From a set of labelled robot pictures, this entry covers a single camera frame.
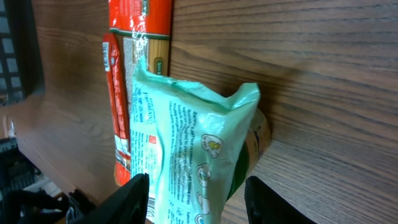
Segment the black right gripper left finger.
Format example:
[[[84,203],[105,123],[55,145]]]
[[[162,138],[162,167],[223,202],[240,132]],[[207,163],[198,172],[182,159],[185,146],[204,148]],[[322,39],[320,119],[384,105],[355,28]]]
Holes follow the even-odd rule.
[[[145,223],[149,201],[149,175],[137,174],[99,205],[76,189],[69,193],[67,223]]]

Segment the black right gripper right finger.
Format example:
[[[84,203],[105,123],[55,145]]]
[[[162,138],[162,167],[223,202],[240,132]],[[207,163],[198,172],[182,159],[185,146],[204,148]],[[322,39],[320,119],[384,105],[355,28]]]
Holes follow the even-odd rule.
[[[249,224],[315,224],[256,176],[246,179]]]

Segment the green lidded jar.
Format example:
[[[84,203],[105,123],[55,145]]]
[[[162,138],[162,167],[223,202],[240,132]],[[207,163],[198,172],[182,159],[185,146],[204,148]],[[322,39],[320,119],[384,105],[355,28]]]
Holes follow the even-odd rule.
[[[237,160],[233,181],[227,200],[239,189],[256,167],[271,141],[271,131],[267,118],[259,109],[256,110]]]

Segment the teal tissue pack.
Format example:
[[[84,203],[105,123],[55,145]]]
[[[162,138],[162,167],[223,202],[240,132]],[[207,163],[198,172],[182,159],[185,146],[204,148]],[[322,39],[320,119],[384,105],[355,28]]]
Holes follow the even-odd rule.
[[[229,97],[199,82],[156,75],[141,58],[132,74],[131,172],[149,175],[153,223],[219,223],[260,90]]]

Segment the orange spaghetti packet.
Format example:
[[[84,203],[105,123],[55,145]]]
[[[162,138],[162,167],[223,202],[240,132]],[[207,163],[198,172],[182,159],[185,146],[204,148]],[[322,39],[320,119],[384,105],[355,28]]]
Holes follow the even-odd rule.
[[[132,177],[132,76],[140,58],[149,72],[169,74],[173,1],[108,0],[108,9],[102,48],[116,146],[114,179],[122,186]]]

